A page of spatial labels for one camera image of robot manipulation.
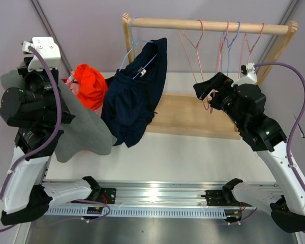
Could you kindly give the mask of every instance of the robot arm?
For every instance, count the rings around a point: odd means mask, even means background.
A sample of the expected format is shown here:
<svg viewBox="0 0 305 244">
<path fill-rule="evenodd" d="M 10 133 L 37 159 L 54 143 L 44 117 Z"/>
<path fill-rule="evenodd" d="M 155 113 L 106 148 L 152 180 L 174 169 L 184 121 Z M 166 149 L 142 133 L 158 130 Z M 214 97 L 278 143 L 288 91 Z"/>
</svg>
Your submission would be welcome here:
<svg viewBox="0 0 305 244">
<path fill-rule="evenodd" d="M 276 224 L 286 232 L 305 230 L 305 176 L 295 159 L 293 165 L 286 154 L 286 136 L 280 125 L 266 116 L 264 105 L 266 96 L 256 84 L 254 64 L 242 66 L 246 76 L 234 82 L 221 72 L 212 79 L 194 85 L 198 99 L 203 100 L 211 94 L 210 105 L 223 110 L 238 128 L 242 139 L 266 163 L 283 195 L 268 194 L 254 188 L 240 179 L 228 182 L 223 191 L 227 191 L 239 202 L 246 202 L 270 214 Z"/>
<path fill-rule="evenodd" d="M 58 88 L 58 64 L 60 52 L 51 37 L 37 37 L 32 43 L 23 42 L 22 50 L 30 54 L 32 47 L 47 63 Z M 23 77 L 22 87 L 8 88 L 3 97 L 0 116 L 9 126 L 18 127 L 15 138 L 11 170 L 0 189 L 0 212 L 3 225 L 31 222 L 40 218 L 49 207 L 78 199 L 96 201 L 99 184 L 91 177 L 59 187 L 35 185 L 39 174 L 53 154 L 63 130 L 58 130 L 53 140 L 42 147 L 56 130 L 56 92 L 43 63 L 36 56 L 26 57 L 18 67 Z M 70 124 L 75 117 L 69 112 L 59 90 L 61 123 Z M 16 165 L 17 159 L 24 158 Z"/>
</svg>

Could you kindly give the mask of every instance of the clothing rack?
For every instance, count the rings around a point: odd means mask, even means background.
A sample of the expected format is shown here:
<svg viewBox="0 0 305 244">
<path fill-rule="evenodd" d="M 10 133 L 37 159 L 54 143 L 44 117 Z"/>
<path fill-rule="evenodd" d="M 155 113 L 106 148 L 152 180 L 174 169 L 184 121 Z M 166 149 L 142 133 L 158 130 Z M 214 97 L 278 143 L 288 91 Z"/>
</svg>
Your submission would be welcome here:
<svg viewBox="0 0 305 244">
<path fill-rule="evenodd" d="M 129 13 L 123 13 L 122 24 L 125 34 L 127 52 L 132 45 L 132 37 L 129 24 L 132 17 Z M 227 22 L 203 21 L 205 31 L 225 32 Z M 263 24 L 241 23 L 240 33 L 259 34 Z M 131 27 L 140 28 L 163 28 L 163 29 L 184 29 L 200 31 L 202 30 L 201 22 L 196 20 L 179 20 L 179 19 L 152 19 L 152 18 L 135 18 Z M 297 31 L 297 22 L 289 21 L 287 25 L 267 24 L 263 28 L 263 35 L 277 35 L 271 50 L 266 56 L 264 62 L 276 62 L 290 40 Z M 237 32 L 238 23 L 230 23 L 228 32 Z M 129 53 L 129 62 L 135 58 L 134 49 Z M 272 69 L 272 66 L 261 67 L 257 73 L 258 85 L 265 80 L 266 76 Z M 190 95 L 162 95 L 162 98 L 156 108 L 157 114 L 147 127 L 148 132 L 206 136 L 228 139 L 239 139 L 236 126 L 231 122 L 228 116 L 222 111 L 215 111 L 210 114 L 205 111 L 201 101 L 195 96 Z"/>
</svg>

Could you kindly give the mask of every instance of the gray wall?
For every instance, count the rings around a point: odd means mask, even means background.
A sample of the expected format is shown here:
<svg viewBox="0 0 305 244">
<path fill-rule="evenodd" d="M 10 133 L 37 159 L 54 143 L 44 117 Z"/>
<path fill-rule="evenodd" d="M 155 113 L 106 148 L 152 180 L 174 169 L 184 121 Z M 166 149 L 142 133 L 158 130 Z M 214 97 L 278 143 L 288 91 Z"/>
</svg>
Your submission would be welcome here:
<svg viewBox="0 0 305 244">
<path fill-rule="evenodd" d="M 290 2 L 291 0 L 40 0 L 72 68 L 87 63 L 101 72 L 115 72 L 126 54 L 121 26 L 123 12 L 146 18 L 278 24 Z M 133 33 L 136 41 L 167 37 L 168 71 L 190 71 L 177 30 L 133 28 Z M 195 31 L 189 34 L 196 41 L 200 36 Z M 205 33 L 201 42 L 200 56 L 204 72 L 215 71 L 220 35 L 221 33 Z M 229 38 L 234 36 L 235 33 L 231 33 Z M 253 43 L 258 35 L 249 37 Z M 231 51 L 231 72 L 238 71 L 242 38 L 243 35 L 239 35 Z M 261 38 L 252 60 L 259 60 L 269 38 L 267 35 Z M 196 59 L 193 48 L 190 48 L 190 57 Z M 224 63 L 227 69 L 227 54 L 224 54 Z M 198 71 L 196 60 L 193 66 Z"/>
</svg>

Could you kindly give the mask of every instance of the blue hanger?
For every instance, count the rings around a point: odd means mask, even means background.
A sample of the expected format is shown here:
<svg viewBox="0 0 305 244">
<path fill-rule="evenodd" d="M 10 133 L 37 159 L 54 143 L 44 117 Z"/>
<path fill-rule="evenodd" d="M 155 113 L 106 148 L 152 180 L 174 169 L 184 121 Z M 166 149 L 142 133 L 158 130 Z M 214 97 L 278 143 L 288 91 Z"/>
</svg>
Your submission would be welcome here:
<svg viewBox="0 0 305 244">
<path fill-rule="evenodd" d="M 228 39 L 226 39 L 227 41 L 227 48 L 228 48 L 228 60 L 227 60 L 227 76 L 228 76 L 228 72 L 229 72 L 229 61 L 230 61 L 230 50 L 232 48 L 232 45 L 234 43 L 234 41 L 236 40 L 238 34 L 239 34 L 239 30 L 240 30 L 240 21 L 238 22 L 238 30 L 237 33 L 235 35 L 235 37 L 232 39 L 232 41 L 229 43 Z M 223 70 L 223 59 L 221 60 L 221 71 Z"/>
<path fill-rule="evenodd" d="M 155 43 L 155 42 L 152 42 L 152 41 L 140 41 L 140 42 L 138 42 L 138 43 L 136 43 L 135 42 L 135 40 L 134 40 L 134 37 L 133 37 L 133 34 L 132 34 L 132 28 L 131 28 L 131 25 L 132 25 L 132 21 L 135 19 L 135 18 L 137 18 L 137 16 L 135 16 L 135 17 L 133 17 L 132 19 L 131 19 L 131 21 L 130 21 L 130 24 L 129 24 L 129 29 L 130 29 L 130 34 L 131 34 L 131 39 L 132 39 L 132 42 L 131 42 L 131 49 L 129 50 L 129 52 L 126 54 L 126 56 L 124 57 L 124 59 L 123 59 L 123 62 L 122 62 L 122 64 L 121 64 L 121 67 L 120 67 L 120 69 L 119 69 L 119 71 L 122 69 L 122 67 L 123 67 L 123 65 L 124 65 L 124 63 L 125 63 L 125 61 L 126 61 L 126 58 L 128 57 L 128 55 L 130 54 L 130 52 L 133 50 L 133 48 L 135 47 L 135 46 L 138 46 L 140 43 L 142 43 L 142 42 L 146 42 L 146 43 Z M 155 58 L 157 56 L 157 54 L 142 68 L 142 69 L 144 69 L 144 68 L 146 68 L 150 63 L 151 63 L 151 61 L 153 61 L 153 59 Z M 134 77 L 133 77 L 133 79 L 134 78 L 136 78 L 138 75 L 140 74 L 140 72 L 138 72 L 138 74 L 136 74 Z"/>
</svg>

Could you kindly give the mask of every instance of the red cloth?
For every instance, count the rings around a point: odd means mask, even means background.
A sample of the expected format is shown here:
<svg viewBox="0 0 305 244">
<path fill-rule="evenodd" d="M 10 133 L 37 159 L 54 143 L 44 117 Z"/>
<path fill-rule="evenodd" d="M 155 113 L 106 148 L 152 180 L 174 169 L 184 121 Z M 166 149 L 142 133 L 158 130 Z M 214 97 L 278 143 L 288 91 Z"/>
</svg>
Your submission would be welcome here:
<svg viewBox="0 0 305 244">
<path fill-rule="evenodd" d="M 80 86 L 77 97 L 81 103 L 91 110 L 99 108 L 107 93 L 107 84 L 101 73 L 87 64 L 81 64 L 74 77 Z"/>
</svg>

